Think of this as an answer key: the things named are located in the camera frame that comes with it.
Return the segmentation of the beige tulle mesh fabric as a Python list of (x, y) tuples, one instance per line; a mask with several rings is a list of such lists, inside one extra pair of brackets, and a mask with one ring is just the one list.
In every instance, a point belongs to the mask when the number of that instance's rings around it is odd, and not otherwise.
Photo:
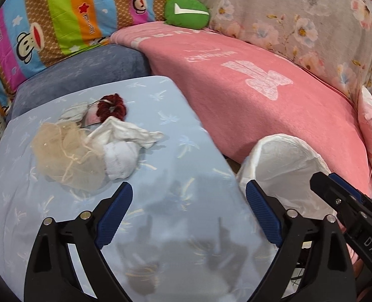
[(100, 189), (106, 179), (104, 150), (73, 121), (43, 123), (31, 142), (39, 173), (77, 190)]

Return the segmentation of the white sock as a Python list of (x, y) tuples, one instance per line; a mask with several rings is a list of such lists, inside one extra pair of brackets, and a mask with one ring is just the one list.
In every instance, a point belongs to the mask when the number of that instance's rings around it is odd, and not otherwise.
[(112, 181), (126, 179), (137, 168), (141, 149), (149, 149), (164, 137), (110, 116), (86, 137), (86, 143), (102, 152), (106, 175)]

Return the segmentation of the grey velvet drawstring pouch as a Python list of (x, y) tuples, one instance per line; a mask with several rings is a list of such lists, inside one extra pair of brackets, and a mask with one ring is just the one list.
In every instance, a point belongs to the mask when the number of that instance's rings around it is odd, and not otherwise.
[(58, 123), (72, 121), (75, 123), (81, 122), (88, 111), (88, 103), (81, 102), (65, 109), (58, 119)]

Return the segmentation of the white plastic trash bag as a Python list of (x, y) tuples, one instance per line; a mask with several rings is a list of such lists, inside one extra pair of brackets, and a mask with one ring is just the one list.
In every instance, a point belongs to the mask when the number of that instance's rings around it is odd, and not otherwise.
[(287, 134), (274, 134), (258, 141), (237, 173), (242, 193), (252, 179), (263, 191), (277, 198), (285, 209), (303, 217), (323, 219), (337, 213), (310, 189), (313, 174), (331, 173), (327, 163), (304, 140)]

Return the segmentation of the blue palm print sheet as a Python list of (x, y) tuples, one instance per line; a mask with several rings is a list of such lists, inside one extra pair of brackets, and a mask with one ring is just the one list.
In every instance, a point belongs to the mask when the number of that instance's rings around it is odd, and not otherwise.
[[(142, 149), (127, 179), (77, 190), (37, 168), (39, 128), (78, 102), (116, 93), (126, 120), (162, 139)], [(19, 298), (31, 260), (55, 263), (58, 226), (78, 226), (67, 251), (80, 289), (95, 297), (107, 264), (132, 301), (247, 301), (277, 249), (266, 240), (206, 126), (166, 77), (109, 83), (13, 118), (0, 141), (0, 276)]]

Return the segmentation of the small pink packet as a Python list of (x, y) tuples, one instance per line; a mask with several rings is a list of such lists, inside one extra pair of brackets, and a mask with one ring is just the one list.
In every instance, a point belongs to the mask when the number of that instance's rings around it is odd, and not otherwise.
[(101, 119), (97, 116), (98, 106), (96, 104), (92, 105), (84, 115), (82, 119), (82, 127), (86, 128), (98, 123), (101, 123)]

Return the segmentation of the dark red velvet scrunchie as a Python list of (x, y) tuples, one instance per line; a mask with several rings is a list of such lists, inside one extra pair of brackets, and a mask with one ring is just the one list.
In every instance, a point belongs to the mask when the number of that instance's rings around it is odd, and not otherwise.
[(109, 117), (125, 121), (127, 108), (123, 98), (118, 93), (105, 95), (97, 103), (96, 115), (102, 123)]

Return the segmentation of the pink towel blanket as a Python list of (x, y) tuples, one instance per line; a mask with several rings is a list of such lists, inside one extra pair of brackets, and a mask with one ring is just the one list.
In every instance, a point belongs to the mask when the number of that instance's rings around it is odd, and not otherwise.
[(265, 136), (296, 136), (331, 171), (372, 196), (352, 102), (285, 58), (210, 30), (162, 22), (120, 29), (110, 42), (140, 51), (154, 75), (172, 79), (225, 156), (242, 162)]

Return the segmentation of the floral grey bedding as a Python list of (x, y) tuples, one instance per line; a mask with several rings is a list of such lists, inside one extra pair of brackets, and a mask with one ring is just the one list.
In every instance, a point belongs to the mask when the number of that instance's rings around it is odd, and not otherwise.
[(372, 0), (198, 0), (209, 27), (305, 68), (355, 101), (372, 90)]

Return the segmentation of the grey-blue velvet pillow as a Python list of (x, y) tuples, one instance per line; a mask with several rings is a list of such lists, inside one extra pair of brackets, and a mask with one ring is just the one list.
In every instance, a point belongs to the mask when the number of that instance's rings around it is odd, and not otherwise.
[(22, 83), (7, 121), (76, 91), (150, 75), (149, 61), (140, 51), (116, 44), (99, 46), (56, 63)]

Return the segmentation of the colourful monkey print pillow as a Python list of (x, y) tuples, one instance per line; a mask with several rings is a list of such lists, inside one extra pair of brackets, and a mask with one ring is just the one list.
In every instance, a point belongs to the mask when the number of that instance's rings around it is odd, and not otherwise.
[(0, 7), (0, 114), (24, 81), (105, 45), (116, 30), (163, 20), (168, 0), (5, 0)]

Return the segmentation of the green plush toy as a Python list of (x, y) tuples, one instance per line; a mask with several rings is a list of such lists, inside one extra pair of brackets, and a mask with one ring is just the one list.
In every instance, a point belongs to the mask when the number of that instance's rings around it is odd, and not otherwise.
[(198, 0), (169, 0), (164, 18), (167, 25), (200, 30), (209, 24), (211, 16), (208, 8)]

